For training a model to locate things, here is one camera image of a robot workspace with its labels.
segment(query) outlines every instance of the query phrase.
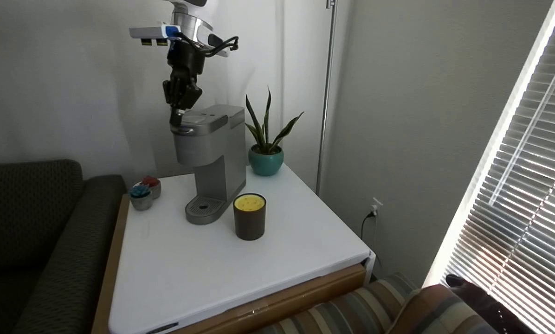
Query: patterned cushion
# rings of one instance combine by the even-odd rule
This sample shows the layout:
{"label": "patterned cushion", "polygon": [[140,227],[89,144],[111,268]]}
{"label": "patterned cushion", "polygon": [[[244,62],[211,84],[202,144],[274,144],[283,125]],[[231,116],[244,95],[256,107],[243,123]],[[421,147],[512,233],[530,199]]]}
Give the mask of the patterned cushion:
{"label": "patterned cushion", "polygon": [[261,334],[385,333],[411,288],[398,277],[376,281],[330,303],[269,325]]}
{"label": "patterned cushion", "polygon": [[452,292],[437,285],[413,294],[387,333],[486,334],[495,331]]}
{"label": "patterned cushion", "polygon": [[0,166],[0,272],[42,266],[79,194],[76,162]]}

